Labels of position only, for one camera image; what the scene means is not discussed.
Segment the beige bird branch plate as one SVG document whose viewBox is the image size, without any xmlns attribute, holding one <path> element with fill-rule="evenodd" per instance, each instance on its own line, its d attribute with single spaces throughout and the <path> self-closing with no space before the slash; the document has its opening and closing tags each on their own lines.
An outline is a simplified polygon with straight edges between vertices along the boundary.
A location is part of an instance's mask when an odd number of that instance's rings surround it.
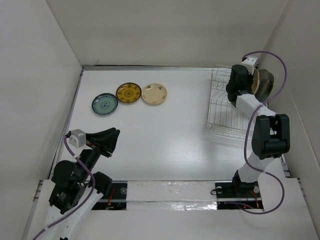
<svg viewBox="0 0 320 240">
<path fill-rule="evenodd" d="M 260 86 L 260 74 L 257 69 L 253 70 L 251 91 L 255 95 Z"/>
</svg>

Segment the light green floral plate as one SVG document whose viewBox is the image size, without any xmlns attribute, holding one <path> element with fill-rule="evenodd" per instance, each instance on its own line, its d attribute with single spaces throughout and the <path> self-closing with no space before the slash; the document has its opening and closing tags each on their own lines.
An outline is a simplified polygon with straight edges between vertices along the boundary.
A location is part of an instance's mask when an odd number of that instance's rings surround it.
<svg viewBox="0 0 320 240">
<path fill-rule="evenodd" d="M 265 90 L 264 90 L 264 93 L 263 93 L 263 102 L 265 102 L 269 96 L 271 95 L 271 92 L 273 90 L 273 87 L 274 87 L 274 82 L 275 82 L 275 79 L 274 79 L 274 75 L 270 72 L 267 73 L 267 76 L 266 76 L 266 81 L 265 81 Z"/>
</svg>

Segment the cream floral small plate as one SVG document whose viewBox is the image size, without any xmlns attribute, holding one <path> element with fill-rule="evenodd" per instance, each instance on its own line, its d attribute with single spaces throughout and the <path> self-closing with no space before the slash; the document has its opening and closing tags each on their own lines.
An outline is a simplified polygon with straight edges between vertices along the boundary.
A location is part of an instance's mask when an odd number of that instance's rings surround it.
<svg viewBox="0 0 320 240">
<path fill-rule="evenodd" d="M 150 105 L 162 104 L 167 99 L 167 89 L 159 83 L 151 83 L 142 89 L 142 99 Z"/>
</svg>

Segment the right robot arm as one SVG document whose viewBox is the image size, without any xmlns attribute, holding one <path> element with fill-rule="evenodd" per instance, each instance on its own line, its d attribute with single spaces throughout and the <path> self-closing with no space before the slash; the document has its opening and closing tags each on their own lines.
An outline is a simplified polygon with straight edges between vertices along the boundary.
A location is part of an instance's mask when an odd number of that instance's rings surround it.
<svg viewBox="0 0 320 240">
<path fill-rule="evenodd" d="M 254 126 L 252 153 L 232 178 L 231 191 L 237 197 L 252 191 L 267 165 L 290 149 L 289 117 L 277 114 L 264 105 L 273 86 L 274 76 L 266 69 L 254 69 L 250 73 L 244 65 L 231 67 L 226 86 L 228 100 Z"/>
</svg>

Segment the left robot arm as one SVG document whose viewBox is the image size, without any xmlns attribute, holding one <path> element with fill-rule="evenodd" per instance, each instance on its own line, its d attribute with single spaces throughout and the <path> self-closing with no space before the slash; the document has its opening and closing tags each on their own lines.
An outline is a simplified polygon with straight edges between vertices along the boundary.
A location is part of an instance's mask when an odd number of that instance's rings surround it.
<svg viewBox="0 0 320 240">
<path fill-rule="evenodd" d="M 61 160 L 53 169 L 54 188 L 44 228 L 35 240 L 74 239 L 94 205 L 111 194 L 113 180 L 92 170 L 101 156 L 113 155 L 119 135 L 120 130 L 112 127 L 96 133 L 75 129 L 63 137 L 64 147 L 73 159 Z"/>
</svg>

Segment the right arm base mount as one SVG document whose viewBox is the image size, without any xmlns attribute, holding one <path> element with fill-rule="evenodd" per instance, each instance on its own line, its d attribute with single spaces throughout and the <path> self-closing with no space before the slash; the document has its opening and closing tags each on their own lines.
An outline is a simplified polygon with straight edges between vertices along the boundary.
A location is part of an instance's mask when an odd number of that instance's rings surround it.
<svg viewBox="0 0 320 240">
<path fill-rule="evenodd" d="M 216 182 L 215 192 L 218 199 L 248 199 L 261 197 L 257 182 L 240 183 L 235 185 L 232 182 Z"/>
</svg>

